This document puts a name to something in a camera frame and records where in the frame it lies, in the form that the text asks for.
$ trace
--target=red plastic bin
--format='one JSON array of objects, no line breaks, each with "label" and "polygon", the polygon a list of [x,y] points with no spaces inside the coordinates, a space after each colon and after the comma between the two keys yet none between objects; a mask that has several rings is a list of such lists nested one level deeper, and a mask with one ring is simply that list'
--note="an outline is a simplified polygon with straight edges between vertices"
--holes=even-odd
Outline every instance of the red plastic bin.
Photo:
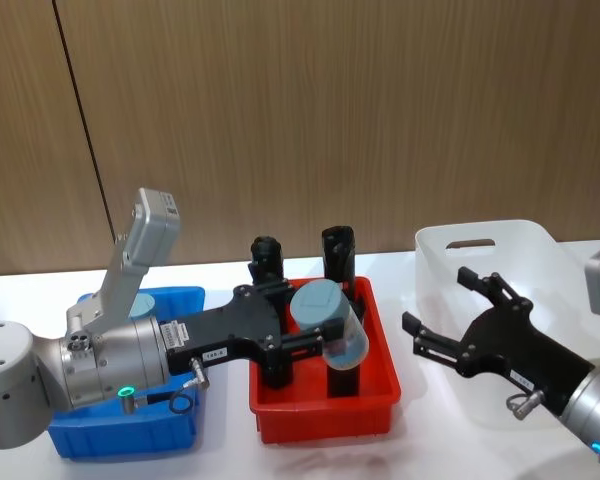
[{"label": "red plastic bin", "polygon": [[[314,279],[291,280],[300,287]],[[366,306],[364,329],[369,353],[360,366],[360,394],[327,397],[327,366],[322,357],[293,365],[293,382],[280,389],[267,387],[260,368],[249,369],[249,406],[263,443],[287,443],[320,438],[387,433],[391,408],[400,400],[400,384],[382,330],[371,283],[356,277],[356,294]],[[290,331],[297,331],[287,309]]]}]

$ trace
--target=white table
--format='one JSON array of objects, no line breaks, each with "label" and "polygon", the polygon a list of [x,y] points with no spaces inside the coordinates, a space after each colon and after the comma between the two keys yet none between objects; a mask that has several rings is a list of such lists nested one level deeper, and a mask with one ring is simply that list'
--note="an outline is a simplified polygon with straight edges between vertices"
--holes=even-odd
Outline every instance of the white table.
[{"label": "white table", "polygon": [[[563,244],[584,263],[600,241]],[[359,255],[357,274],[371,279],[402,387],[390,434],[291,445],[263,445],[249,410],[247,362],[209,371],[201,435],[196,446],[167,457],[117,463],[61,459],[45,433],[24,447],[0,451],[3,479],[179,480],[192,478],[600,479],[595,456],[557,421],[543,429],[480,427],[463,414],[441,365],[415,357],[401,330],[405,309],[417,312],[413,252]],[[0,318],[41,336],[64,334],[65,310],[97,289],[103,271],[0,277]],[[322,274],[318,258],[285,262],[289,278]],[[249,283],[245,262],[154,268],[143,287],[200,285],[205,307],[226,303],[231,288]],[[538,409],[533,415],[548,415]],[[502,415],[511,415],[504,407]]]}]

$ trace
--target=wood panel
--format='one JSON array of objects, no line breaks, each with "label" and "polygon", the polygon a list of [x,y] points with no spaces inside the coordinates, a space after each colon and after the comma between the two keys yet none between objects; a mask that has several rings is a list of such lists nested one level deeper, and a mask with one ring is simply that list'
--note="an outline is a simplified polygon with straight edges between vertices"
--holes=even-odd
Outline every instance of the wood panel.
[{"label": "wood panel", "polygon": [[351,224],[600,237],[600,0],[59,0],[117,229],[167,189],[177,262]]},{"label": "wood panel", "polygon": [[0,273],[104,265],[111,241],[52,4],[0,0]]}]

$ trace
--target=label sticker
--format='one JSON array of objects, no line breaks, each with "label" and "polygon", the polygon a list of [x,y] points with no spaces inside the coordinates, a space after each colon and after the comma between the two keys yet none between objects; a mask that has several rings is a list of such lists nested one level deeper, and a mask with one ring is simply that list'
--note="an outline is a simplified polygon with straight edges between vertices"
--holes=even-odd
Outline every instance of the label sticker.
[{"label": "label sticker", "polygon": [[227,356],[227,348],[219,348],[202,354],[202,361],[209,362]]},{"label": "label sticker", "polygon": [[519,385],[522,385],[527,390],[533,390],[534,387],[535,387],[535,385],[533,384],[533,382],[530,382],[529,380],[527,380],[526,378],[524,378],[522,375],[520,375],[515,370],[511,370],[511,373],[509,374],[509,376],[511,377],[511,379],[514,382],[516,382]]},{"label": "label sticker", "polygon": [[176,207],[176,202],[173,199],[173,196],[170,193],[160,192],[160,197],[162,197],[162,201],[165,204],[167,212],[171,215],[178,215],[178,208]]},{"label": "label sticker", "polygon": [[184,342],[189,340],[187,326],[184,323],[178,323],[177,320],[160,325],[160,331],[167,349],[183,347]]}]

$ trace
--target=blue plastic bin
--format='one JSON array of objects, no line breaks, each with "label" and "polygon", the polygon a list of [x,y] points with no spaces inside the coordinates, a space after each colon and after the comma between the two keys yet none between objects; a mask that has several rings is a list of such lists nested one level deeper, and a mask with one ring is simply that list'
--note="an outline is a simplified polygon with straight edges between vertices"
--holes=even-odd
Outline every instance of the blue plastic bin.
[{"label": "blue plastic bin", "polygon": [[[158,321],[191,315],[204,306],[204,290],[199,287],[148,288],[139,293],[154,298],[153,314]],[[139,393],[176,390],[191,377],[191,374],[178,375],[167,385]],[[141,407],[133,415],[125,415],[117,398],[74,412],[57,413],[49,426],[49,435],[58,454],[71,459],[189,448],[196,438],[195,421],[199,410],[198,392],[192,390],[190,394],[194,396],[194,408],[182,415],[172,413],[168,402]],[[184,405],[176,401],[176,406]]]}]

